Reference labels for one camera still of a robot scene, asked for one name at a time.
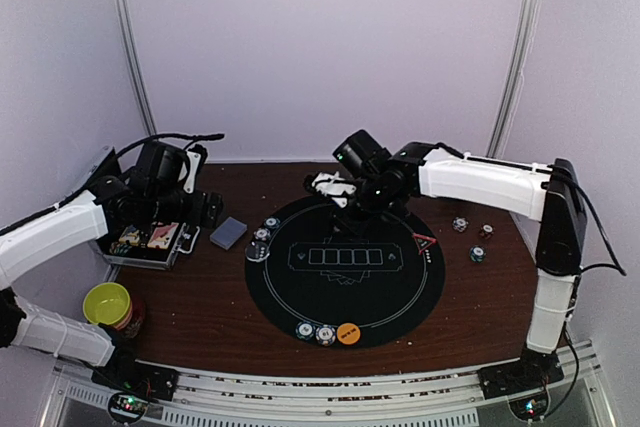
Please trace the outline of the grey card deck box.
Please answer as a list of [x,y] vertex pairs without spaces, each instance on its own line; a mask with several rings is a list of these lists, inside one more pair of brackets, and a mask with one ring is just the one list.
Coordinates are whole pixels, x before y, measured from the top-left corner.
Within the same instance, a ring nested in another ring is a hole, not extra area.
[[247,231],[247,225],[233,217],[226,218],[209,236],[210,242],[229,250]]

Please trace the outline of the red triangular all-in marker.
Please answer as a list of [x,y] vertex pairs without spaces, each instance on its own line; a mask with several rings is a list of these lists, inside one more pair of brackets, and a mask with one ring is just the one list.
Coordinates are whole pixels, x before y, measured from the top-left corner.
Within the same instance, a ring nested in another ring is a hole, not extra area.
[[428,235],[414,233],[412,238],[417,246],[418,254],[425,254],[433,245],[437,244],[437,239]]

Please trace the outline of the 10 chips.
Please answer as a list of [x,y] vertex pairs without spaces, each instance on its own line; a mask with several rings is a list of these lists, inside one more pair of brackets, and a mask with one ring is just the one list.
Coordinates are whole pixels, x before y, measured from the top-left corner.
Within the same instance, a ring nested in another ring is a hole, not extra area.
[[259,242],[267,242],[271,238],[271,231],[268,228],[261,227],[254,231],[254,239]]
[[331,346],[336,337],[336,329],[331,325],[320,325],[315,330],[316,342],[321,346]]

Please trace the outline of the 50 chips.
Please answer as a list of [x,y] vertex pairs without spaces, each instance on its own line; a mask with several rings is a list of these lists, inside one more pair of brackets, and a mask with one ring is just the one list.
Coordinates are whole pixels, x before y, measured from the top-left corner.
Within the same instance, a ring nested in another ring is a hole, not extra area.
[[300,340],[310,340],[315,337],[315,326],[309,322],[299,322],[295,328],[295,336]]
[[264,227],[270,230],[275,230],[279,227],[280,220],[276,217],[268,217],[264,220]]

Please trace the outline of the blue white 10 chip stack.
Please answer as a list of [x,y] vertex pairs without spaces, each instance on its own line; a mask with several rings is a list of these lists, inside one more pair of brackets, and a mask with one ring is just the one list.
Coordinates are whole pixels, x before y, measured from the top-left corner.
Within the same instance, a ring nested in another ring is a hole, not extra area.
[[455,217],[452,221],[452,228],[459,233],[465,232],[469,225],[469,220],[465,217]]

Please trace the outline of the orange big blind button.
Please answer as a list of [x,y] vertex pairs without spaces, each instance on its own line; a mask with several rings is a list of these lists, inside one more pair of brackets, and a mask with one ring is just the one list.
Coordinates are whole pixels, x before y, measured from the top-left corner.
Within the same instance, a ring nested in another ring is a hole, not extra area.
[[352,322],[340,324],[336,329],[336,340],[342,345],[353,346],[361,339],[361,329]]

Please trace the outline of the green blue 50 chip stack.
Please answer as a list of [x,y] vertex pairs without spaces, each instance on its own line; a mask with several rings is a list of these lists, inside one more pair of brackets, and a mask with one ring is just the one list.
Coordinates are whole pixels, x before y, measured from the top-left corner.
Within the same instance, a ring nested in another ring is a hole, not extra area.
[[474,263],[482,263],[487,255],[487,251],[483,246],[475,245],[469,251],[469,258]]

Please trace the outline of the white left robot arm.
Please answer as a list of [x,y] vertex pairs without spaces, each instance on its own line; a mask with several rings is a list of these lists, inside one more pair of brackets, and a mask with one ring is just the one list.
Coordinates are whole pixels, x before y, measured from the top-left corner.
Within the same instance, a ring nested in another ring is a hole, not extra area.
[[[3,226],[56,202],[89,170],[108,137],[78,142],[21,140],[1,143],[1,224]],[[220,192],[223,215],[252,225],[260,216],[303,193],[306,174],[335,172],[338,164],[319,162],[207,164],[200,177],[204,188]],[[82,317],[81,290],[106,273],[107,264],[85,243],[54,257],[24,274],[14,285],[18,294],[49,310],[74,319]]]

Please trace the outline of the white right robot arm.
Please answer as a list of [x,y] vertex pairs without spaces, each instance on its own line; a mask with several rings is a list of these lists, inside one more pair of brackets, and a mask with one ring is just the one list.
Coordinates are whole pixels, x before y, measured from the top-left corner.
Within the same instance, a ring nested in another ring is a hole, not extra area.
[[412,197],[464,201],[510,215],[537,269],[531,322],[512,377],[526,389],[548,377],[582,270],[587,214],[573,165],[479,157],[442,142],[410,142],[390,153],[365,130],[350,135],[333,156],[349,175],[311,174],[304,186],[337,205],[342,231],[360,235],[371,219],[404,210]]

